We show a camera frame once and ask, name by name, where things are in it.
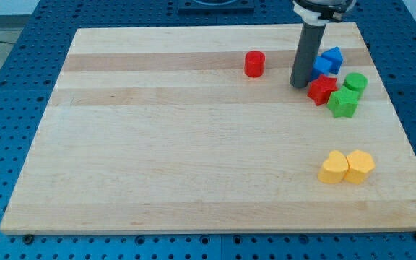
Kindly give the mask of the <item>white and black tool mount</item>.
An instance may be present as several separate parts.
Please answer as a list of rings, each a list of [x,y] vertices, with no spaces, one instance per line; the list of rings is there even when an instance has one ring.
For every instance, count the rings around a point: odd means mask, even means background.
[[[328,22],[342,22],[354,8],[356,0],[293,0],[293,11],[304,23],[324,26]]]

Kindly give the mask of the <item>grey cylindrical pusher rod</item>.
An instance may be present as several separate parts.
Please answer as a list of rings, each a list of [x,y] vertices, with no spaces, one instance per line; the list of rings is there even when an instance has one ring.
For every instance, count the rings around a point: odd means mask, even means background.
[[[303,23],[290,75],[290,84],[293,87],[301,89],[308,85],[325,29],[326,25]]]

